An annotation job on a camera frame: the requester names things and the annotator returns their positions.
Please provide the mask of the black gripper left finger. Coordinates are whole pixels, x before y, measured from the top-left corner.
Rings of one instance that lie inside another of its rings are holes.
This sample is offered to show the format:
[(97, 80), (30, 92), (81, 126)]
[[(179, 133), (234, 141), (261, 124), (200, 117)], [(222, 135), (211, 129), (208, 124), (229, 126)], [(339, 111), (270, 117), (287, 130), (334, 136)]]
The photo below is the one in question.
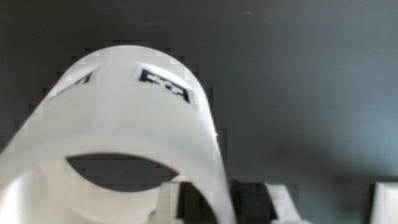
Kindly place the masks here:
[(305, 224), (287, 187), (266, 182), (231, 182), (238, 224)]

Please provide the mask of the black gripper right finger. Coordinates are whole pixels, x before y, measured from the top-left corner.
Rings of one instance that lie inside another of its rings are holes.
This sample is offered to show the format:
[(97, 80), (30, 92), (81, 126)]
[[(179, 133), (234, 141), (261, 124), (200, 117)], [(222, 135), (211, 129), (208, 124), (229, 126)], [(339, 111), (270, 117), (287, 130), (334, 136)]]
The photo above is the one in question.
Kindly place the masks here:
[(378, 182), (369, 224), (398, 224), (398, 182)]

